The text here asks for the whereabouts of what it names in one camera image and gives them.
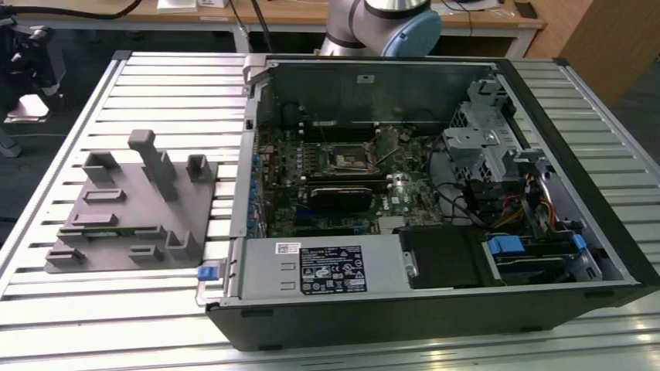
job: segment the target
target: barcode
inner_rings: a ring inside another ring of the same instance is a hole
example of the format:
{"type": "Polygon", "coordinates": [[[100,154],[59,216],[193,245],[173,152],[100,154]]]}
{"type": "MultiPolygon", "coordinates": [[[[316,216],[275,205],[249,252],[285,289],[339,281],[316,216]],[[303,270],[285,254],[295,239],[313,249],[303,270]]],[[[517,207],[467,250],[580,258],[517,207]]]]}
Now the barcode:
{"type": "Polygon", "coordinates": [[[276,243],[276,254],[297,254],[300,251],[300,242],[276,243]]]}

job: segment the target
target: white box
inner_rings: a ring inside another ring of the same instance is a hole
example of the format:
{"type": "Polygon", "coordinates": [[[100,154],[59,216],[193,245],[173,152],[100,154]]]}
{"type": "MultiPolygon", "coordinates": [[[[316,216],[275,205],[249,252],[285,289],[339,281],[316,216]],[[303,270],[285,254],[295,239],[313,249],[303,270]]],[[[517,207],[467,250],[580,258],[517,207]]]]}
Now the white box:
{"type": "Polygon", "coordinates": [[[213,8],[224,8],[229,4],[229,0],[197,0],[200,6],[212,6],[213,8]]]}
{"type": "Polygon", "coordinates": [[[197,11],[195,0],[157,0],[157,13],[192,13],[197,11]]]}

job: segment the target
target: slotted aluminum platform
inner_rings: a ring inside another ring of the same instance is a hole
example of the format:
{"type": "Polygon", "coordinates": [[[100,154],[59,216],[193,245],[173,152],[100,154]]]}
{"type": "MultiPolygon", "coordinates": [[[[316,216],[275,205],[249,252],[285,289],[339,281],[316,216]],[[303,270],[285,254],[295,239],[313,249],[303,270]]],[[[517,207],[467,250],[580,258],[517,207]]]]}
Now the slotted aluminum platform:
{"type": "MultiPolygon", "coordinates": [[[[0,251],[0,369],[657,369],[660,294],[549,332],[285,352],[232,349],[195,304],[196,270],[49,275],[44,257],[71,211],[92,149],[137,162],[125,140],[152,129],[172,161],[220,162],[207,258],[227,255],[244,56],[133,53],[113,60],[0,251]]],[[[660,172],[569,68],[516,61],[603,194],[660,267],[660,172]]],[[[529,142],[536,139],[521,122],[529,142]]]]}

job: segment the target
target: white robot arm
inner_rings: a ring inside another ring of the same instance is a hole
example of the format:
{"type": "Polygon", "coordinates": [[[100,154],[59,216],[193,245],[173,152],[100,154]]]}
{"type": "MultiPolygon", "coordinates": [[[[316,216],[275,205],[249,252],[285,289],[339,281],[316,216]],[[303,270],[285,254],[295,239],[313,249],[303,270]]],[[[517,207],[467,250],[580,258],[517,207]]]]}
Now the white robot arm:
{"type": "Polygon", "coordinates": [[[431,0],[332,0],[321,55],[425,56],[443,26],[431,0]]]}

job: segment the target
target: desk leg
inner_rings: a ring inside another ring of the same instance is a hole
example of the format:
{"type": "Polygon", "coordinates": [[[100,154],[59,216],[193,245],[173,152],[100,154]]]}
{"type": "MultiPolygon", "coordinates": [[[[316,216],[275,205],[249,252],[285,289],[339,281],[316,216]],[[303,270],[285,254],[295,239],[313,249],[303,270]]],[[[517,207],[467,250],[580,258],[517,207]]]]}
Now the desk leg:
{"type": "Polygon", "coordinates": [[[535,40],[537,29],[521,29],[517,31],[517,37],[508,47],[507,58],[524,58],[529,45],[535,40]]]}
{"type": "Polygon", "coordinates": [[[237,53],[249,53],[248,35],[244,35],[237,24],[235,24],[231,27],[231,33],[235,35],[236,52],[237,53]]]}

